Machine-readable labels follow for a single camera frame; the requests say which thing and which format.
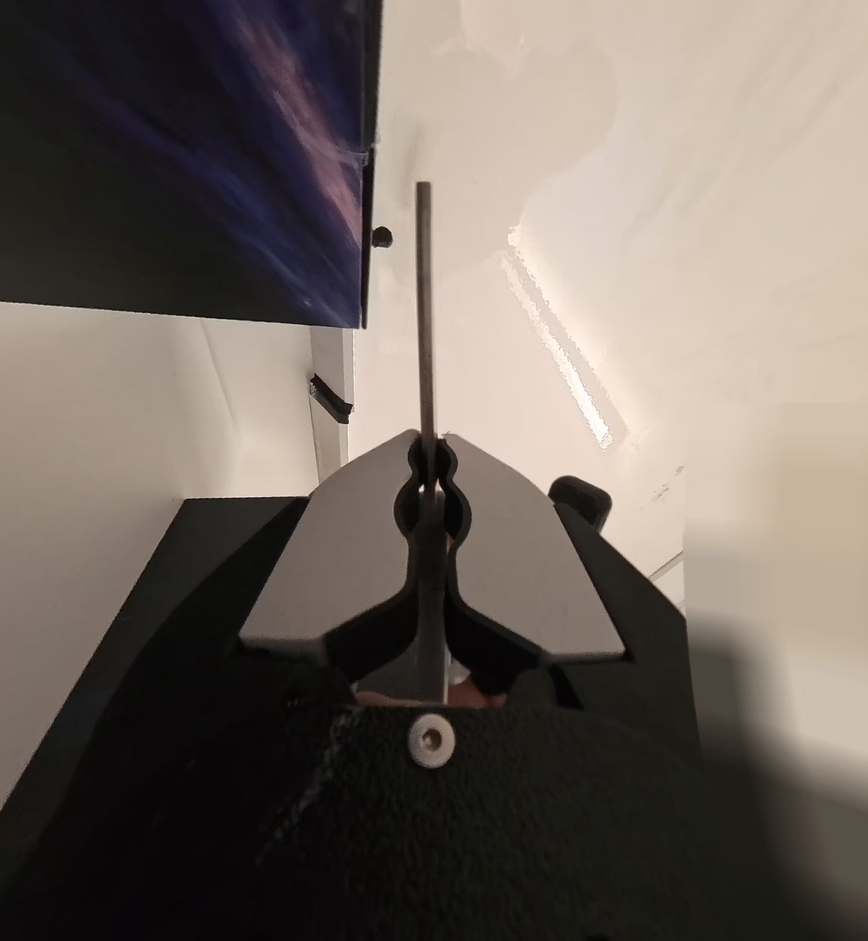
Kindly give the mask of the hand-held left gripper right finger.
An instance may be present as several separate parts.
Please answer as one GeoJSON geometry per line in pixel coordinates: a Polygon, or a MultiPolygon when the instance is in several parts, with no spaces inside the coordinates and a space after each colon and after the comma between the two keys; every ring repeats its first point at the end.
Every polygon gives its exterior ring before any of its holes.
{"type": "Polygon", "coordinates": [[[458,435],[438,444],[450,535],[451,654],[486,692],[556,665],[617,661],[626,647],[553,501],[458,435]]]}

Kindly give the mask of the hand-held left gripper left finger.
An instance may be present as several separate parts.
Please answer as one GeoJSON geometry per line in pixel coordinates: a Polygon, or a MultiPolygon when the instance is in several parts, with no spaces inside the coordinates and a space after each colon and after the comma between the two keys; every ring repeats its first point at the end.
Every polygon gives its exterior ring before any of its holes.
{"type": "Polygon", "coordinates": [[[331,667],[354,682],[410,647],[419,440],[404,431],[312,492],[240,629],[245,648],[331,667]]]}

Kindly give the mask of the grey and orange scissors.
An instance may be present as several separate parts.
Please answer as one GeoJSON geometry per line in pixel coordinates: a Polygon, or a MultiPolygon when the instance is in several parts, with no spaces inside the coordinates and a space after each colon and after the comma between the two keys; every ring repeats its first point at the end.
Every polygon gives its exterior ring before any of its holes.
{"type": "Polygon", "coordinates": [[[449,692],[450,661],[443,620],[447,534],[443,526],[443,500],[437,475],[439,438],[435,392],[430,182],[416,183],[415,210],[420,440],[423,457],[420,515],[416,532],[419,615],[417,679],[422,700],[445,704],[449,692]]]}

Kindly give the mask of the black box with purple print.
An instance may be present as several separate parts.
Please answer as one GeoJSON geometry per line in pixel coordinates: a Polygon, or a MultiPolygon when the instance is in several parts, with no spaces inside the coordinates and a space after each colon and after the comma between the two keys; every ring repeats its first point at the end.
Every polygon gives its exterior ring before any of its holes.
{"type": "Polygon", "coordinates": [[[0,303],[364,327],[382,10],[0,1],[0,303]]]}

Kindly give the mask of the person's left hand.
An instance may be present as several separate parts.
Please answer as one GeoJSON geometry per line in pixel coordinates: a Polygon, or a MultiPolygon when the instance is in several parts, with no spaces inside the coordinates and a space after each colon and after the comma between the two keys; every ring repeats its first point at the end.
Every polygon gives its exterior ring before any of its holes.
{"type": "MultiPolygon", "coordinates": [[[[501,709],[508,702],[508,694],[483,692],[474,682],[471,671],[457,661],[448,668],[447,699],[445,706],[452,709],[488,710],[501,709]]],[[[356,702],[366,708],[421,708],[436,707],[437,703],[425,700],[391,697],[377,692],[358,691],[356,702]]]]}

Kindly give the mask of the glossy white panel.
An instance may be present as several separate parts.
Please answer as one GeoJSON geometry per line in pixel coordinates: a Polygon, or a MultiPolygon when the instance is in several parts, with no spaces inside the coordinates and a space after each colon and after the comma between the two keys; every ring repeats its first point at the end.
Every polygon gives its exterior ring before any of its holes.
{"type": "Polygon", "coordinates": [[[682,599],[705,406],[868,406],[868,2],[384,2],[352,456],[419,422],[432,183],[437,418],[682,599]]]}

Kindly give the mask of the black bracket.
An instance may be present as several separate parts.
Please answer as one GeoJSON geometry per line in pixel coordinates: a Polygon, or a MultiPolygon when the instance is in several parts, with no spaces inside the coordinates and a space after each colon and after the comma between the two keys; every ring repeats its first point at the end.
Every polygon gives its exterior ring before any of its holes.
{"type": "Polygon", "coordinates": [[[322,406],[334,422],[341,425],[349,423],[354,410],[353,404],[348,403],[342,396],[336,394],[317,373],[309,380],[309,392],[310,398],[322,406]]]}

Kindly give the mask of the aluminium frame post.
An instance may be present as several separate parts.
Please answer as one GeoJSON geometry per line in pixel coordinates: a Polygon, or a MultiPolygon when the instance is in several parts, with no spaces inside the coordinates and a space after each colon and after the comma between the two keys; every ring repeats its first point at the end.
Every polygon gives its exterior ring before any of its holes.
{"type": "MultiPolygon", "coordinates": [[[[311,327],[310,352],[311,376],[317,373],[336,394],[354,406],[355,332],[311,327]]],[[[337,424],[311,398],[310,421],[318,481],[322,483],[349,460],[350,421],[347,425],[337,424]]]]}

